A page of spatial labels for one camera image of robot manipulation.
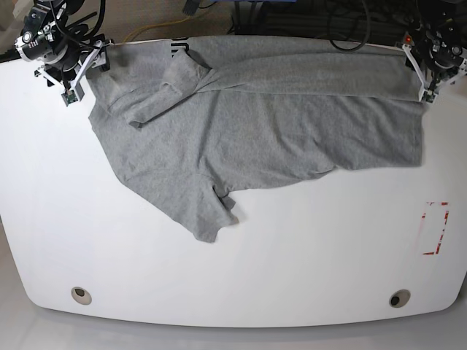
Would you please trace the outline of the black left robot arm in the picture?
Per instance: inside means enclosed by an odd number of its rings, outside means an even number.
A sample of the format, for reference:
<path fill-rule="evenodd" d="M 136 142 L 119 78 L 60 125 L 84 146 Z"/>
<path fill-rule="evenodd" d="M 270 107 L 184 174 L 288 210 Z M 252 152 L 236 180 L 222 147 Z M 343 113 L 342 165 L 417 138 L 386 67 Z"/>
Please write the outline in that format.
<path fill-rule="evenodd" d="M 401 49 L 420 81 L 419 100 L 432 103 L 441 89 L 466 75 L 466 45 L 455 17 L 460 1 L 416 1 L 417 12 Z"/>

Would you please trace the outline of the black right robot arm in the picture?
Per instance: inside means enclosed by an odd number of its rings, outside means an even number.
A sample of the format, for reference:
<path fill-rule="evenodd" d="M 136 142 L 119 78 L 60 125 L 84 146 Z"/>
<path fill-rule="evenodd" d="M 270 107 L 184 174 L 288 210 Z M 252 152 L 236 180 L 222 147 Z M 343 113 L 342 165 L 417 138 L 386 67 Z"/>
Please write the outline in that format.
<path fill-rule="evenodd" d="M 67 103 L 79 101 L 80 80 L 90 69 L 110 70 L 107 48 L 114 44 L 99 30 L 104 22 L 105 1 L 99 10 L 69 23 L 83 1 L 35 1 L 15 40 L 15 50 L 27 61 L 42 65 L 34 72 L 47 86 L 62 88 Z"/>

